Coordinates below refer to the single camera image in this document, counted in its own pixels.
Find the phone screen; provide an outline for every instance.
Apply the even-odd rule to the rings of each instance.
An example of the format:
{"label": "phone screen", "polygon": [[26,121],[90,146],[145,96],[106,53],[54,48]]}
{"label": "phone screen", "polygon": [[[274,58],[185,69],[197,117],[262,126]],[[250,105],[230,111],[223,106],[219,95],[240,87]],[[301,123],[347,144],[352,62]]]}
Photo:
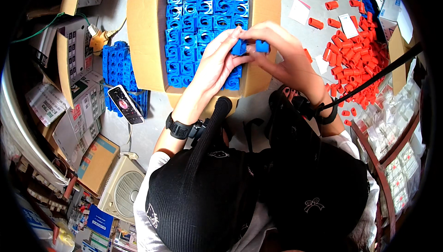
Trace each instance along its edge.
{"label": "phone screen", "polygon": [[128,120],[129,124],[135,125],[144,122],[139,111],[134,109],[126,93],[120,87],[108,90],[108,94],[123,116]]}

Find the concrete floor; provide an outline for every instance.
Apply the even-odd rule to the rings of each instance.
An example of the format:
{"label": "concrete floor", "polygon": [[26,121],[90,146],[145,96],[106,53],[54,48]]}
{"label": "concrete floor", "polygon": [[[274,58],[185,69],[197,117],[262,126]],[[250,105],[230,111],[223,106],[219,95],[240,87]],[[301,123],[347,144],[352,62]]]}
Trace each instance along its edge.
{"label": "concrete floor", "polygon": [[[85,13],[89,15],[98,15],[98,26],[105,30],[113,30],[120,26],[126,16],[127,0],[103,0],[99,6],[84,8]],[[291,34],[301,40],[303,47],[307,48],[311,56],[314,58],[323,54],[327,42],[337,29],[327,26],[328,18],[338,19],[339,15],[348,13],[350,15],[360,16],[357,8],[351,8],[348,0],[339,0],[340,7],[338,9],[327,11],[324,3],[328,0],[302,0],[311,6],[309,17],[319,19],[325,23],[323,30],[315,29],[309,25],[301,25],[288,17],[289,11],[294,0],[281,1],[281,26],[287,29]],[[112,42],[126,41],[128,42],[128,34],[126,25],[112,39]],[[318,67],[315,61],[312,66],[316,72]],[[326,72],[323,76],[325,83],[334,83],[330,72]],[[265,92],[241,98],[238,101],[236,112],[228,117],[228,123],[234,133],[234,138],[230,143],[231,147],[239,150],[247,150],[245,135],[243,133],[242,121],[249,121],[256,117],[262,118],[267,122],[270,116],[268,107],[268,97],[270,93],[277,89],[281,83],[273,79],[269,89]],[[355,107],[357,112],[361,111],[361,107],[355,103],[345,103],[344,109]],[[139,155],[138,162],[146,169],[149,164],[149,158],[152,150],[157,142],[158,136],[164,127],[164,123],[168,114],[172,111],[168,97],[164,93],[151,93],[151,108],[148,119],[142,125],[134,126],[132,132],[132,152]],[[121,146],[122,150],[128,150],[129,146],[125,144],[128,139],[128,126],[124,118],[119,118],[115,112],[106,111],[102,115],[102,134]],[[263,136],[264,125],[252,128],[252,143],[254,151],[258,152],[269,147],[267,139]]]}

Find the black wrist strap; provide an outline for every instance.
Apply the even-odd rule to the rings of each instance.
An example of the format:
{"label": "black wrist strap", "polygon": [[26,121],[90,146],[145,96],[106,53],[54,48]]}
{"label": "black wrist strap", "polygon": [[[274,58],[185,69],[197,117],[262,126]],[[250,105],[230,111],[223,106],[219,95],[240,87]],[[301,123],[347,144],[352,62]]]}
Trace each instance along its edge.
{"label": "black wrist strap", "polygon": [[320,112],[323,111],[324,108],[324,103],[320,104],[316,109],[315,109],[315,120],[317,121],[317,123],[321,124],[321,125],[327,125],[329,123],[332,123],[335,120],[335,117],[337,116],[337,111],[338,111],[338,105],[334,105],[332,107],[332,112],[328,117],[322,117],[320,115]]}
{"label": "black wrist strap", "polygon": [[191,132],[192,126],[193,124],[186,125],[179,121],[174,121],[172,119],[172,112],[169,114],[168,119],[166,119],[166,129],[169,129],[171,131],[171,136],[173,136],[174,138],[186,139]]}

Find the fan grille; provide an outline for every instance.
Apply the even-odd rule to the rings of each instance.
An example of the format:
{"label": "fan grille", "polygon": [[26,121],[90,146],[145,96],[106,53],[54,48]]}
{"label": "fan grille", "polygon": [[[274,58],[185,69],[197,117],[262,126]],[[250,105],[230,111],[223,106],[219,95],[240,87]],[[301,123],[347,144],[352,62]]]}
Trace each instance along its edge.
{"label": "fan grille", "polygon": [[131,201],[131,192],[140,189],[143,176],[136,171],[125,173],[117,182],[114,193],[115,207],[124,217],[134,217],[132,207],[134,202]]}

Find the mobile phone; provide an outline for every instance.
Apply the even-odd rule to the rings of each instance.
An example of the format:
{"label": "mobile phone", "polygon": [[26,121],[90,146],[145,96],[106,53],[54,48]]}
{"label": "mobile phone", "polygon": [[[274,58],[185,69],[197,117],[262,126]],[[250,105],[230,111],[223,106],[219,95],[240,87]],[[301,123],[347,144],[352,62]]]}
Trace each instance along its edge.
{"label": "mobile phone", "polygon": [[108,90],[108,95],[130,125],[141,124],[144,122],[143,116],[136,108],[132,99],[128,96],[122,85],[116,85]]}

